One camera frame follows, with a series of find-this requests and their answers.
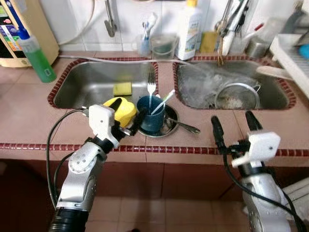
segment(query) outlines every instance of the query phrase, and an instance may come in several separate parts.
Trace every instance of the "pink tile countertop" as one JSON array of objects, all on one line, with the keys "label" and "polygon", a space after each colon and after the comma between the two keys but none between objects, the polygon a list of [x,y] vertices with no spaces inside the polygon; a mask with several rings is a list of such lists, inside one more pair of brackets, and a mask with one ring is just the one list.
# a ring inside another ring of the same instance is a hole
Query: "pink tile countertop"
[{"label": "pink tile countertop", "polygon": [[[71,52],[72,55],[111,58],[137,57],[125,52]],[[57,78],[73,59],[59,58],[53,64]],[[158,89],[161,96],[174,88],[173,64],[158,63]],[[52,107],[47,96],[56,81],[40,82],[31,68],[0,67],[0,159],[44,160],[46,139],[54,123],[67,110]],[[280,150],[269,163],[273,166],[309,166],[309,101],[292,82],[296,104],[287,110],[256,110],[253,113],[267,130],[281,137]],[[197,110],[169,100],[180,121],[198,127],[200,135],[181,127],[170,136],[149,138],[140,133],[126,137],[108,154],[108,161],[222,164],[212,135],[211,116],[217,115],[225,131],[227,145],[244,138],[248,129],[243,110]],[[88,119],[75,113],[57,128],[52,139],[51,159],[60,160],[93,136]]]}]

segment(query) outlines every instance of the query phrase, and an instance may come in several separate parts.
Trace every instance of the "metal plate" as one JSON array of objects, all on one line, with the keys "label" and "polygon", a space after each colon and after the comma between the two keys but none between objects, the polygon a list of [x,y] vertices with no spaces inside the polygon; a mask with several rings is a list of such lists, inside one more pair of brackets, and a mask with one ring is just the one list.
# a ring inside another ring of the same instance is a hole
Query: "metal plate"
[{"label": "metal plate", "polygon": [[143,135],[146,135],[148,137],[153,137],[153,138],[160,138],[160,137],[164,137],[164,136],[172,134],[178,128],[178,124],[171,122],[169,120],[166,120],[166,118],[168,117],[174,120],[178,120],[179,118],[176,110],[174,110],[172,107],[168,105],[165,105],[165,119],[164,119],[164,123],[160,131],[157,133],[150,133],[143,129],[139,129],[139,132]]}]

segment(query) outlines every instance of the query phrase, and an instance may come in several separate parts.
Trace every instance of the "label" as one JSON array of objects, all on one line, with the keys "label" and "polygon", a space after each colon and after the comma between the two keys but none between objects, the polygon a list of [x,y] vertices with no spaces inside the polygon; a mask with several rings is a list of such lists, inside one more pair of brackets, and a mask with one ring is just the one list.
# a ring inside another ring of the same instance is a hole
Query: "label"
[{"label": "label", "polygon": [[17,31],[14,25],[0,26],[0,33],[14,52],[22,51],[20,45],[17,42],[19,36],[17,35]]},{"label": "label", "polygon": [[4,10],[4,7],[0,5],[0,17],[8,17],[7,13]]},{"label": "label", "polygon": [[45,69],[44,72],[46,76],[50,76],[52,74],[49,69]]},{"label": "label", "polygon": [[198,38],[199,20],[190,21],[190,27],[187,34],[185,52],[195,50]]}]

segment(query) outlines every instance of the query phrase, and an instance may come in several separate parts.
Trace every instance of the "green liquid bottle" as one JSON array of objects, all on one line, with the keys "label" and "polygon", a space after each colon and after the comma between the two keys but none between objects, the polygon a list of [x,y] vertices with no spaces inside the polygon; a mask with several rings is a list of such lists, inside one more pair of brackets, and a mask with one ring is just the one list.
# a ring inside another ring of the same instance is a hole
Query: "green liquid bottle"
[{"label": "green liquid bottle", "polygon": [[19,33],[19,37],[18,43],[41,81],[44,83],[54,81],[56,79],[56,74],[50,66],[35,36],[29,36],[28,33]]}]

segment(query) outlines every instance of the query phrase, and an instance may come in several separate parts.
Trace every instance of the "yellow container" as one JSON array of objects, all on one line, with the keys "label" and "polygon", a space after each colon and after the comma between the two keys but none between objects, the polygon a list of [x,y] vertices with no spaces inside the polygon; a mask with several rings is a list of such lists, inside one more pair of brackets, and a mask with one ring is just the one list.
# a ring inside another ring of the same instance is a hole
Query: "yellow container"
[{"label": "yellow container", "polygon": [[[117,98],[112,98],[105,102],[103,105],[110,106],[113,104],[114,101],[116,101]],[[137,110],[133,103],[127,101],[125,98],[121,98],[122,102],[115,112],[115,120],[120,122],[121,127],[126,127],[129,122],[132,120],[132,118],[135,116]]]}]

